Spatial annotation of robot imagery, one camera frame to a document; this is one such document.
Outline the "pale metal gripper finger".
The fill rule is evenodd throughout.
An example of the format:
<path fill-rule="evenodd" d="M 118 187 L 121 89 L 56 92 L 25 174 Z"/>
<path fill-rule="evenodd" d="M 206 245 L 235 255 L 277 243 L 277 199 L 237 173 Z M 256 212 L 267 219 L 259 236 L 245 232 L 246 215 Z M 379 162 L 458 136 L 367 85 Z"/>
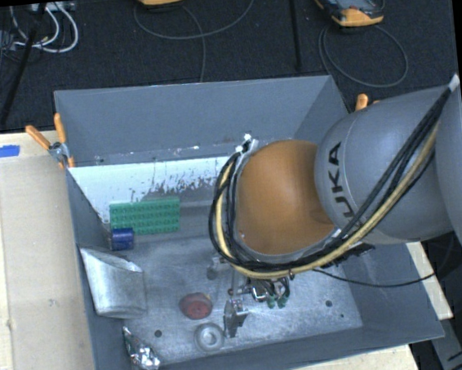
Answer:
<path fill-rule="evenodd" d="M 226 268 L 226 261 L 222 256 L 217 256 L 216 254 L 211 256 L 210 263 L 207 266 L 206 276 L 207 279 L 213 281 L 217 279 L 220 272 L 224 271 Z"/>
<path fill-rule="evenodd" d="M 233 338 L 237 335 L 238 329 L 244 324 L 249 309 L 243 303 L 243 299 L 229 299 L 224 305 L 224 330 L 228 338 Z"/>

